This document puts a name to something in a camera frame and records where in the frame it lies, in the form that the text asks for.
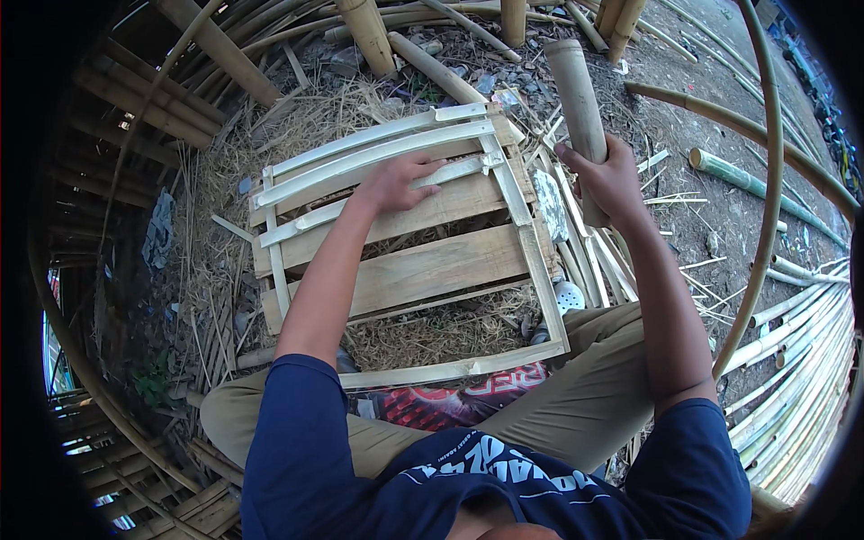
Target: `bamboo shed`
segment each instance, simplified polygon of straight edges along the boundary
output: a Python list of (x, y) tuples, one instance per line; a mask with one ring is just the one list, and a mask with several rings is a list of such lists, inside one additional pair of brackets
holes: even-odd
[[(386, 157), (422, 150), (447, 163), (415, 184), (441, 186), (437, 198), (380, 217), (365, 241), (341, 343), (357, 369), (340, 373), (352, 398), (463, 388), (531, 362), (552, 366), (569, 351), (559, 283), (576, 285), (587, 308), (637, 302), (624, 239), (588, 193), (575, 197), (579, 179), (554, 148), (566, 143), (603, 163), (604, 132), (635, 134), (626, 129), (643, 121), (638, 107), (651, 100), (768, 151), (761, 181), (719, 150), (687, 155), (690, 147), (649, 143), (650, 130), (641, 147), (641, 137), (627, 139), (638, 148), (644, 203), (662, 208), (664, 219), (680, 209), (711, 228), (694, 211), (709, 203), (706, 194), (660, 194), (677, 154), (685, 155), (682, 171), (731, 182), (764, 205), (747, 216), (758, 242), (751, 265), (724, 268), (747, 276), (738, 292), (694, 277), (731, 255), (712, 252), (680, 270), (706, 326), (728, 327), (715, 377), (769, 358), (776, 367), (723, 404), (754, 504), (761, 511), (766, 501), (785, 508), (801, 500), (842, 431), (856, 351), (845, 252), (830, 263), (796, 264), (777, 250), (778, 231), (792, 236), (801, 224), (831, 249), (848, 246), (835, 222), (781, 194), (783, 162), (847, 222), (858, 205), (825, 164), (821, 142), (807, 137), (805, 118), (779, 103), (746, 0), (757, 67), (730, 53), (739, 71), (701, 37), (692, 41), (759, 102), (766, 127), (752, 114), (613, 71), (626, 66), (619, 61), (634, 45), (651, 62), (703, 68), (681, 45), (679, 34), (687, 34), (645, 20), (656, 22), (654, 8), (689, 20), (674, 4), (657, 3), (120, 6), (69, 77), (27, 230), (36, 292), (66, 362), (49, 362), (50, 380), (67, 365), (73, 382), (66, 392), (52, 386), (42, 404), (88, 500), (115, 532), (141, 540), (242, 536), (243, 464), (207, 439), (202, 400), (273, 360), (309, 262), (348, 196)], [(470, 45), (457, 47), (462, 42)], [(489, 75), (487, 92), (481, 81)], [(680, 234), (668, 223), (661, 234)], [(678, 238), (669, 241), (678, 251)], [(758, 306), (775, 282), (796, 289)], [(747, 334), (760, 327), (770, 331)], [(548, 339), (535, 343), (542, 332)], [(649, 430), (622, 449), (631, 462)]]

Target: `person's leg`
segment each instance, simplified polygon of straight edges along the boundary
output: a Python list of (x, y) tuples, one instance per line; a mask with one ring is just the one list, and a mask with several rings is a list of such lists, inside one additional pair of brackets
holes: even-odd
[(594, 471), (651, 418), (639, 304), (564, 315), (570, 353), (557, 372), (476, 427)]
[[(245, 468), (268, 370), (220, 384), (201, 404), (201, 425), (213, 445)], [(412, 442), (431, 432), (347, 415), (354, 473), (375, 478)]]

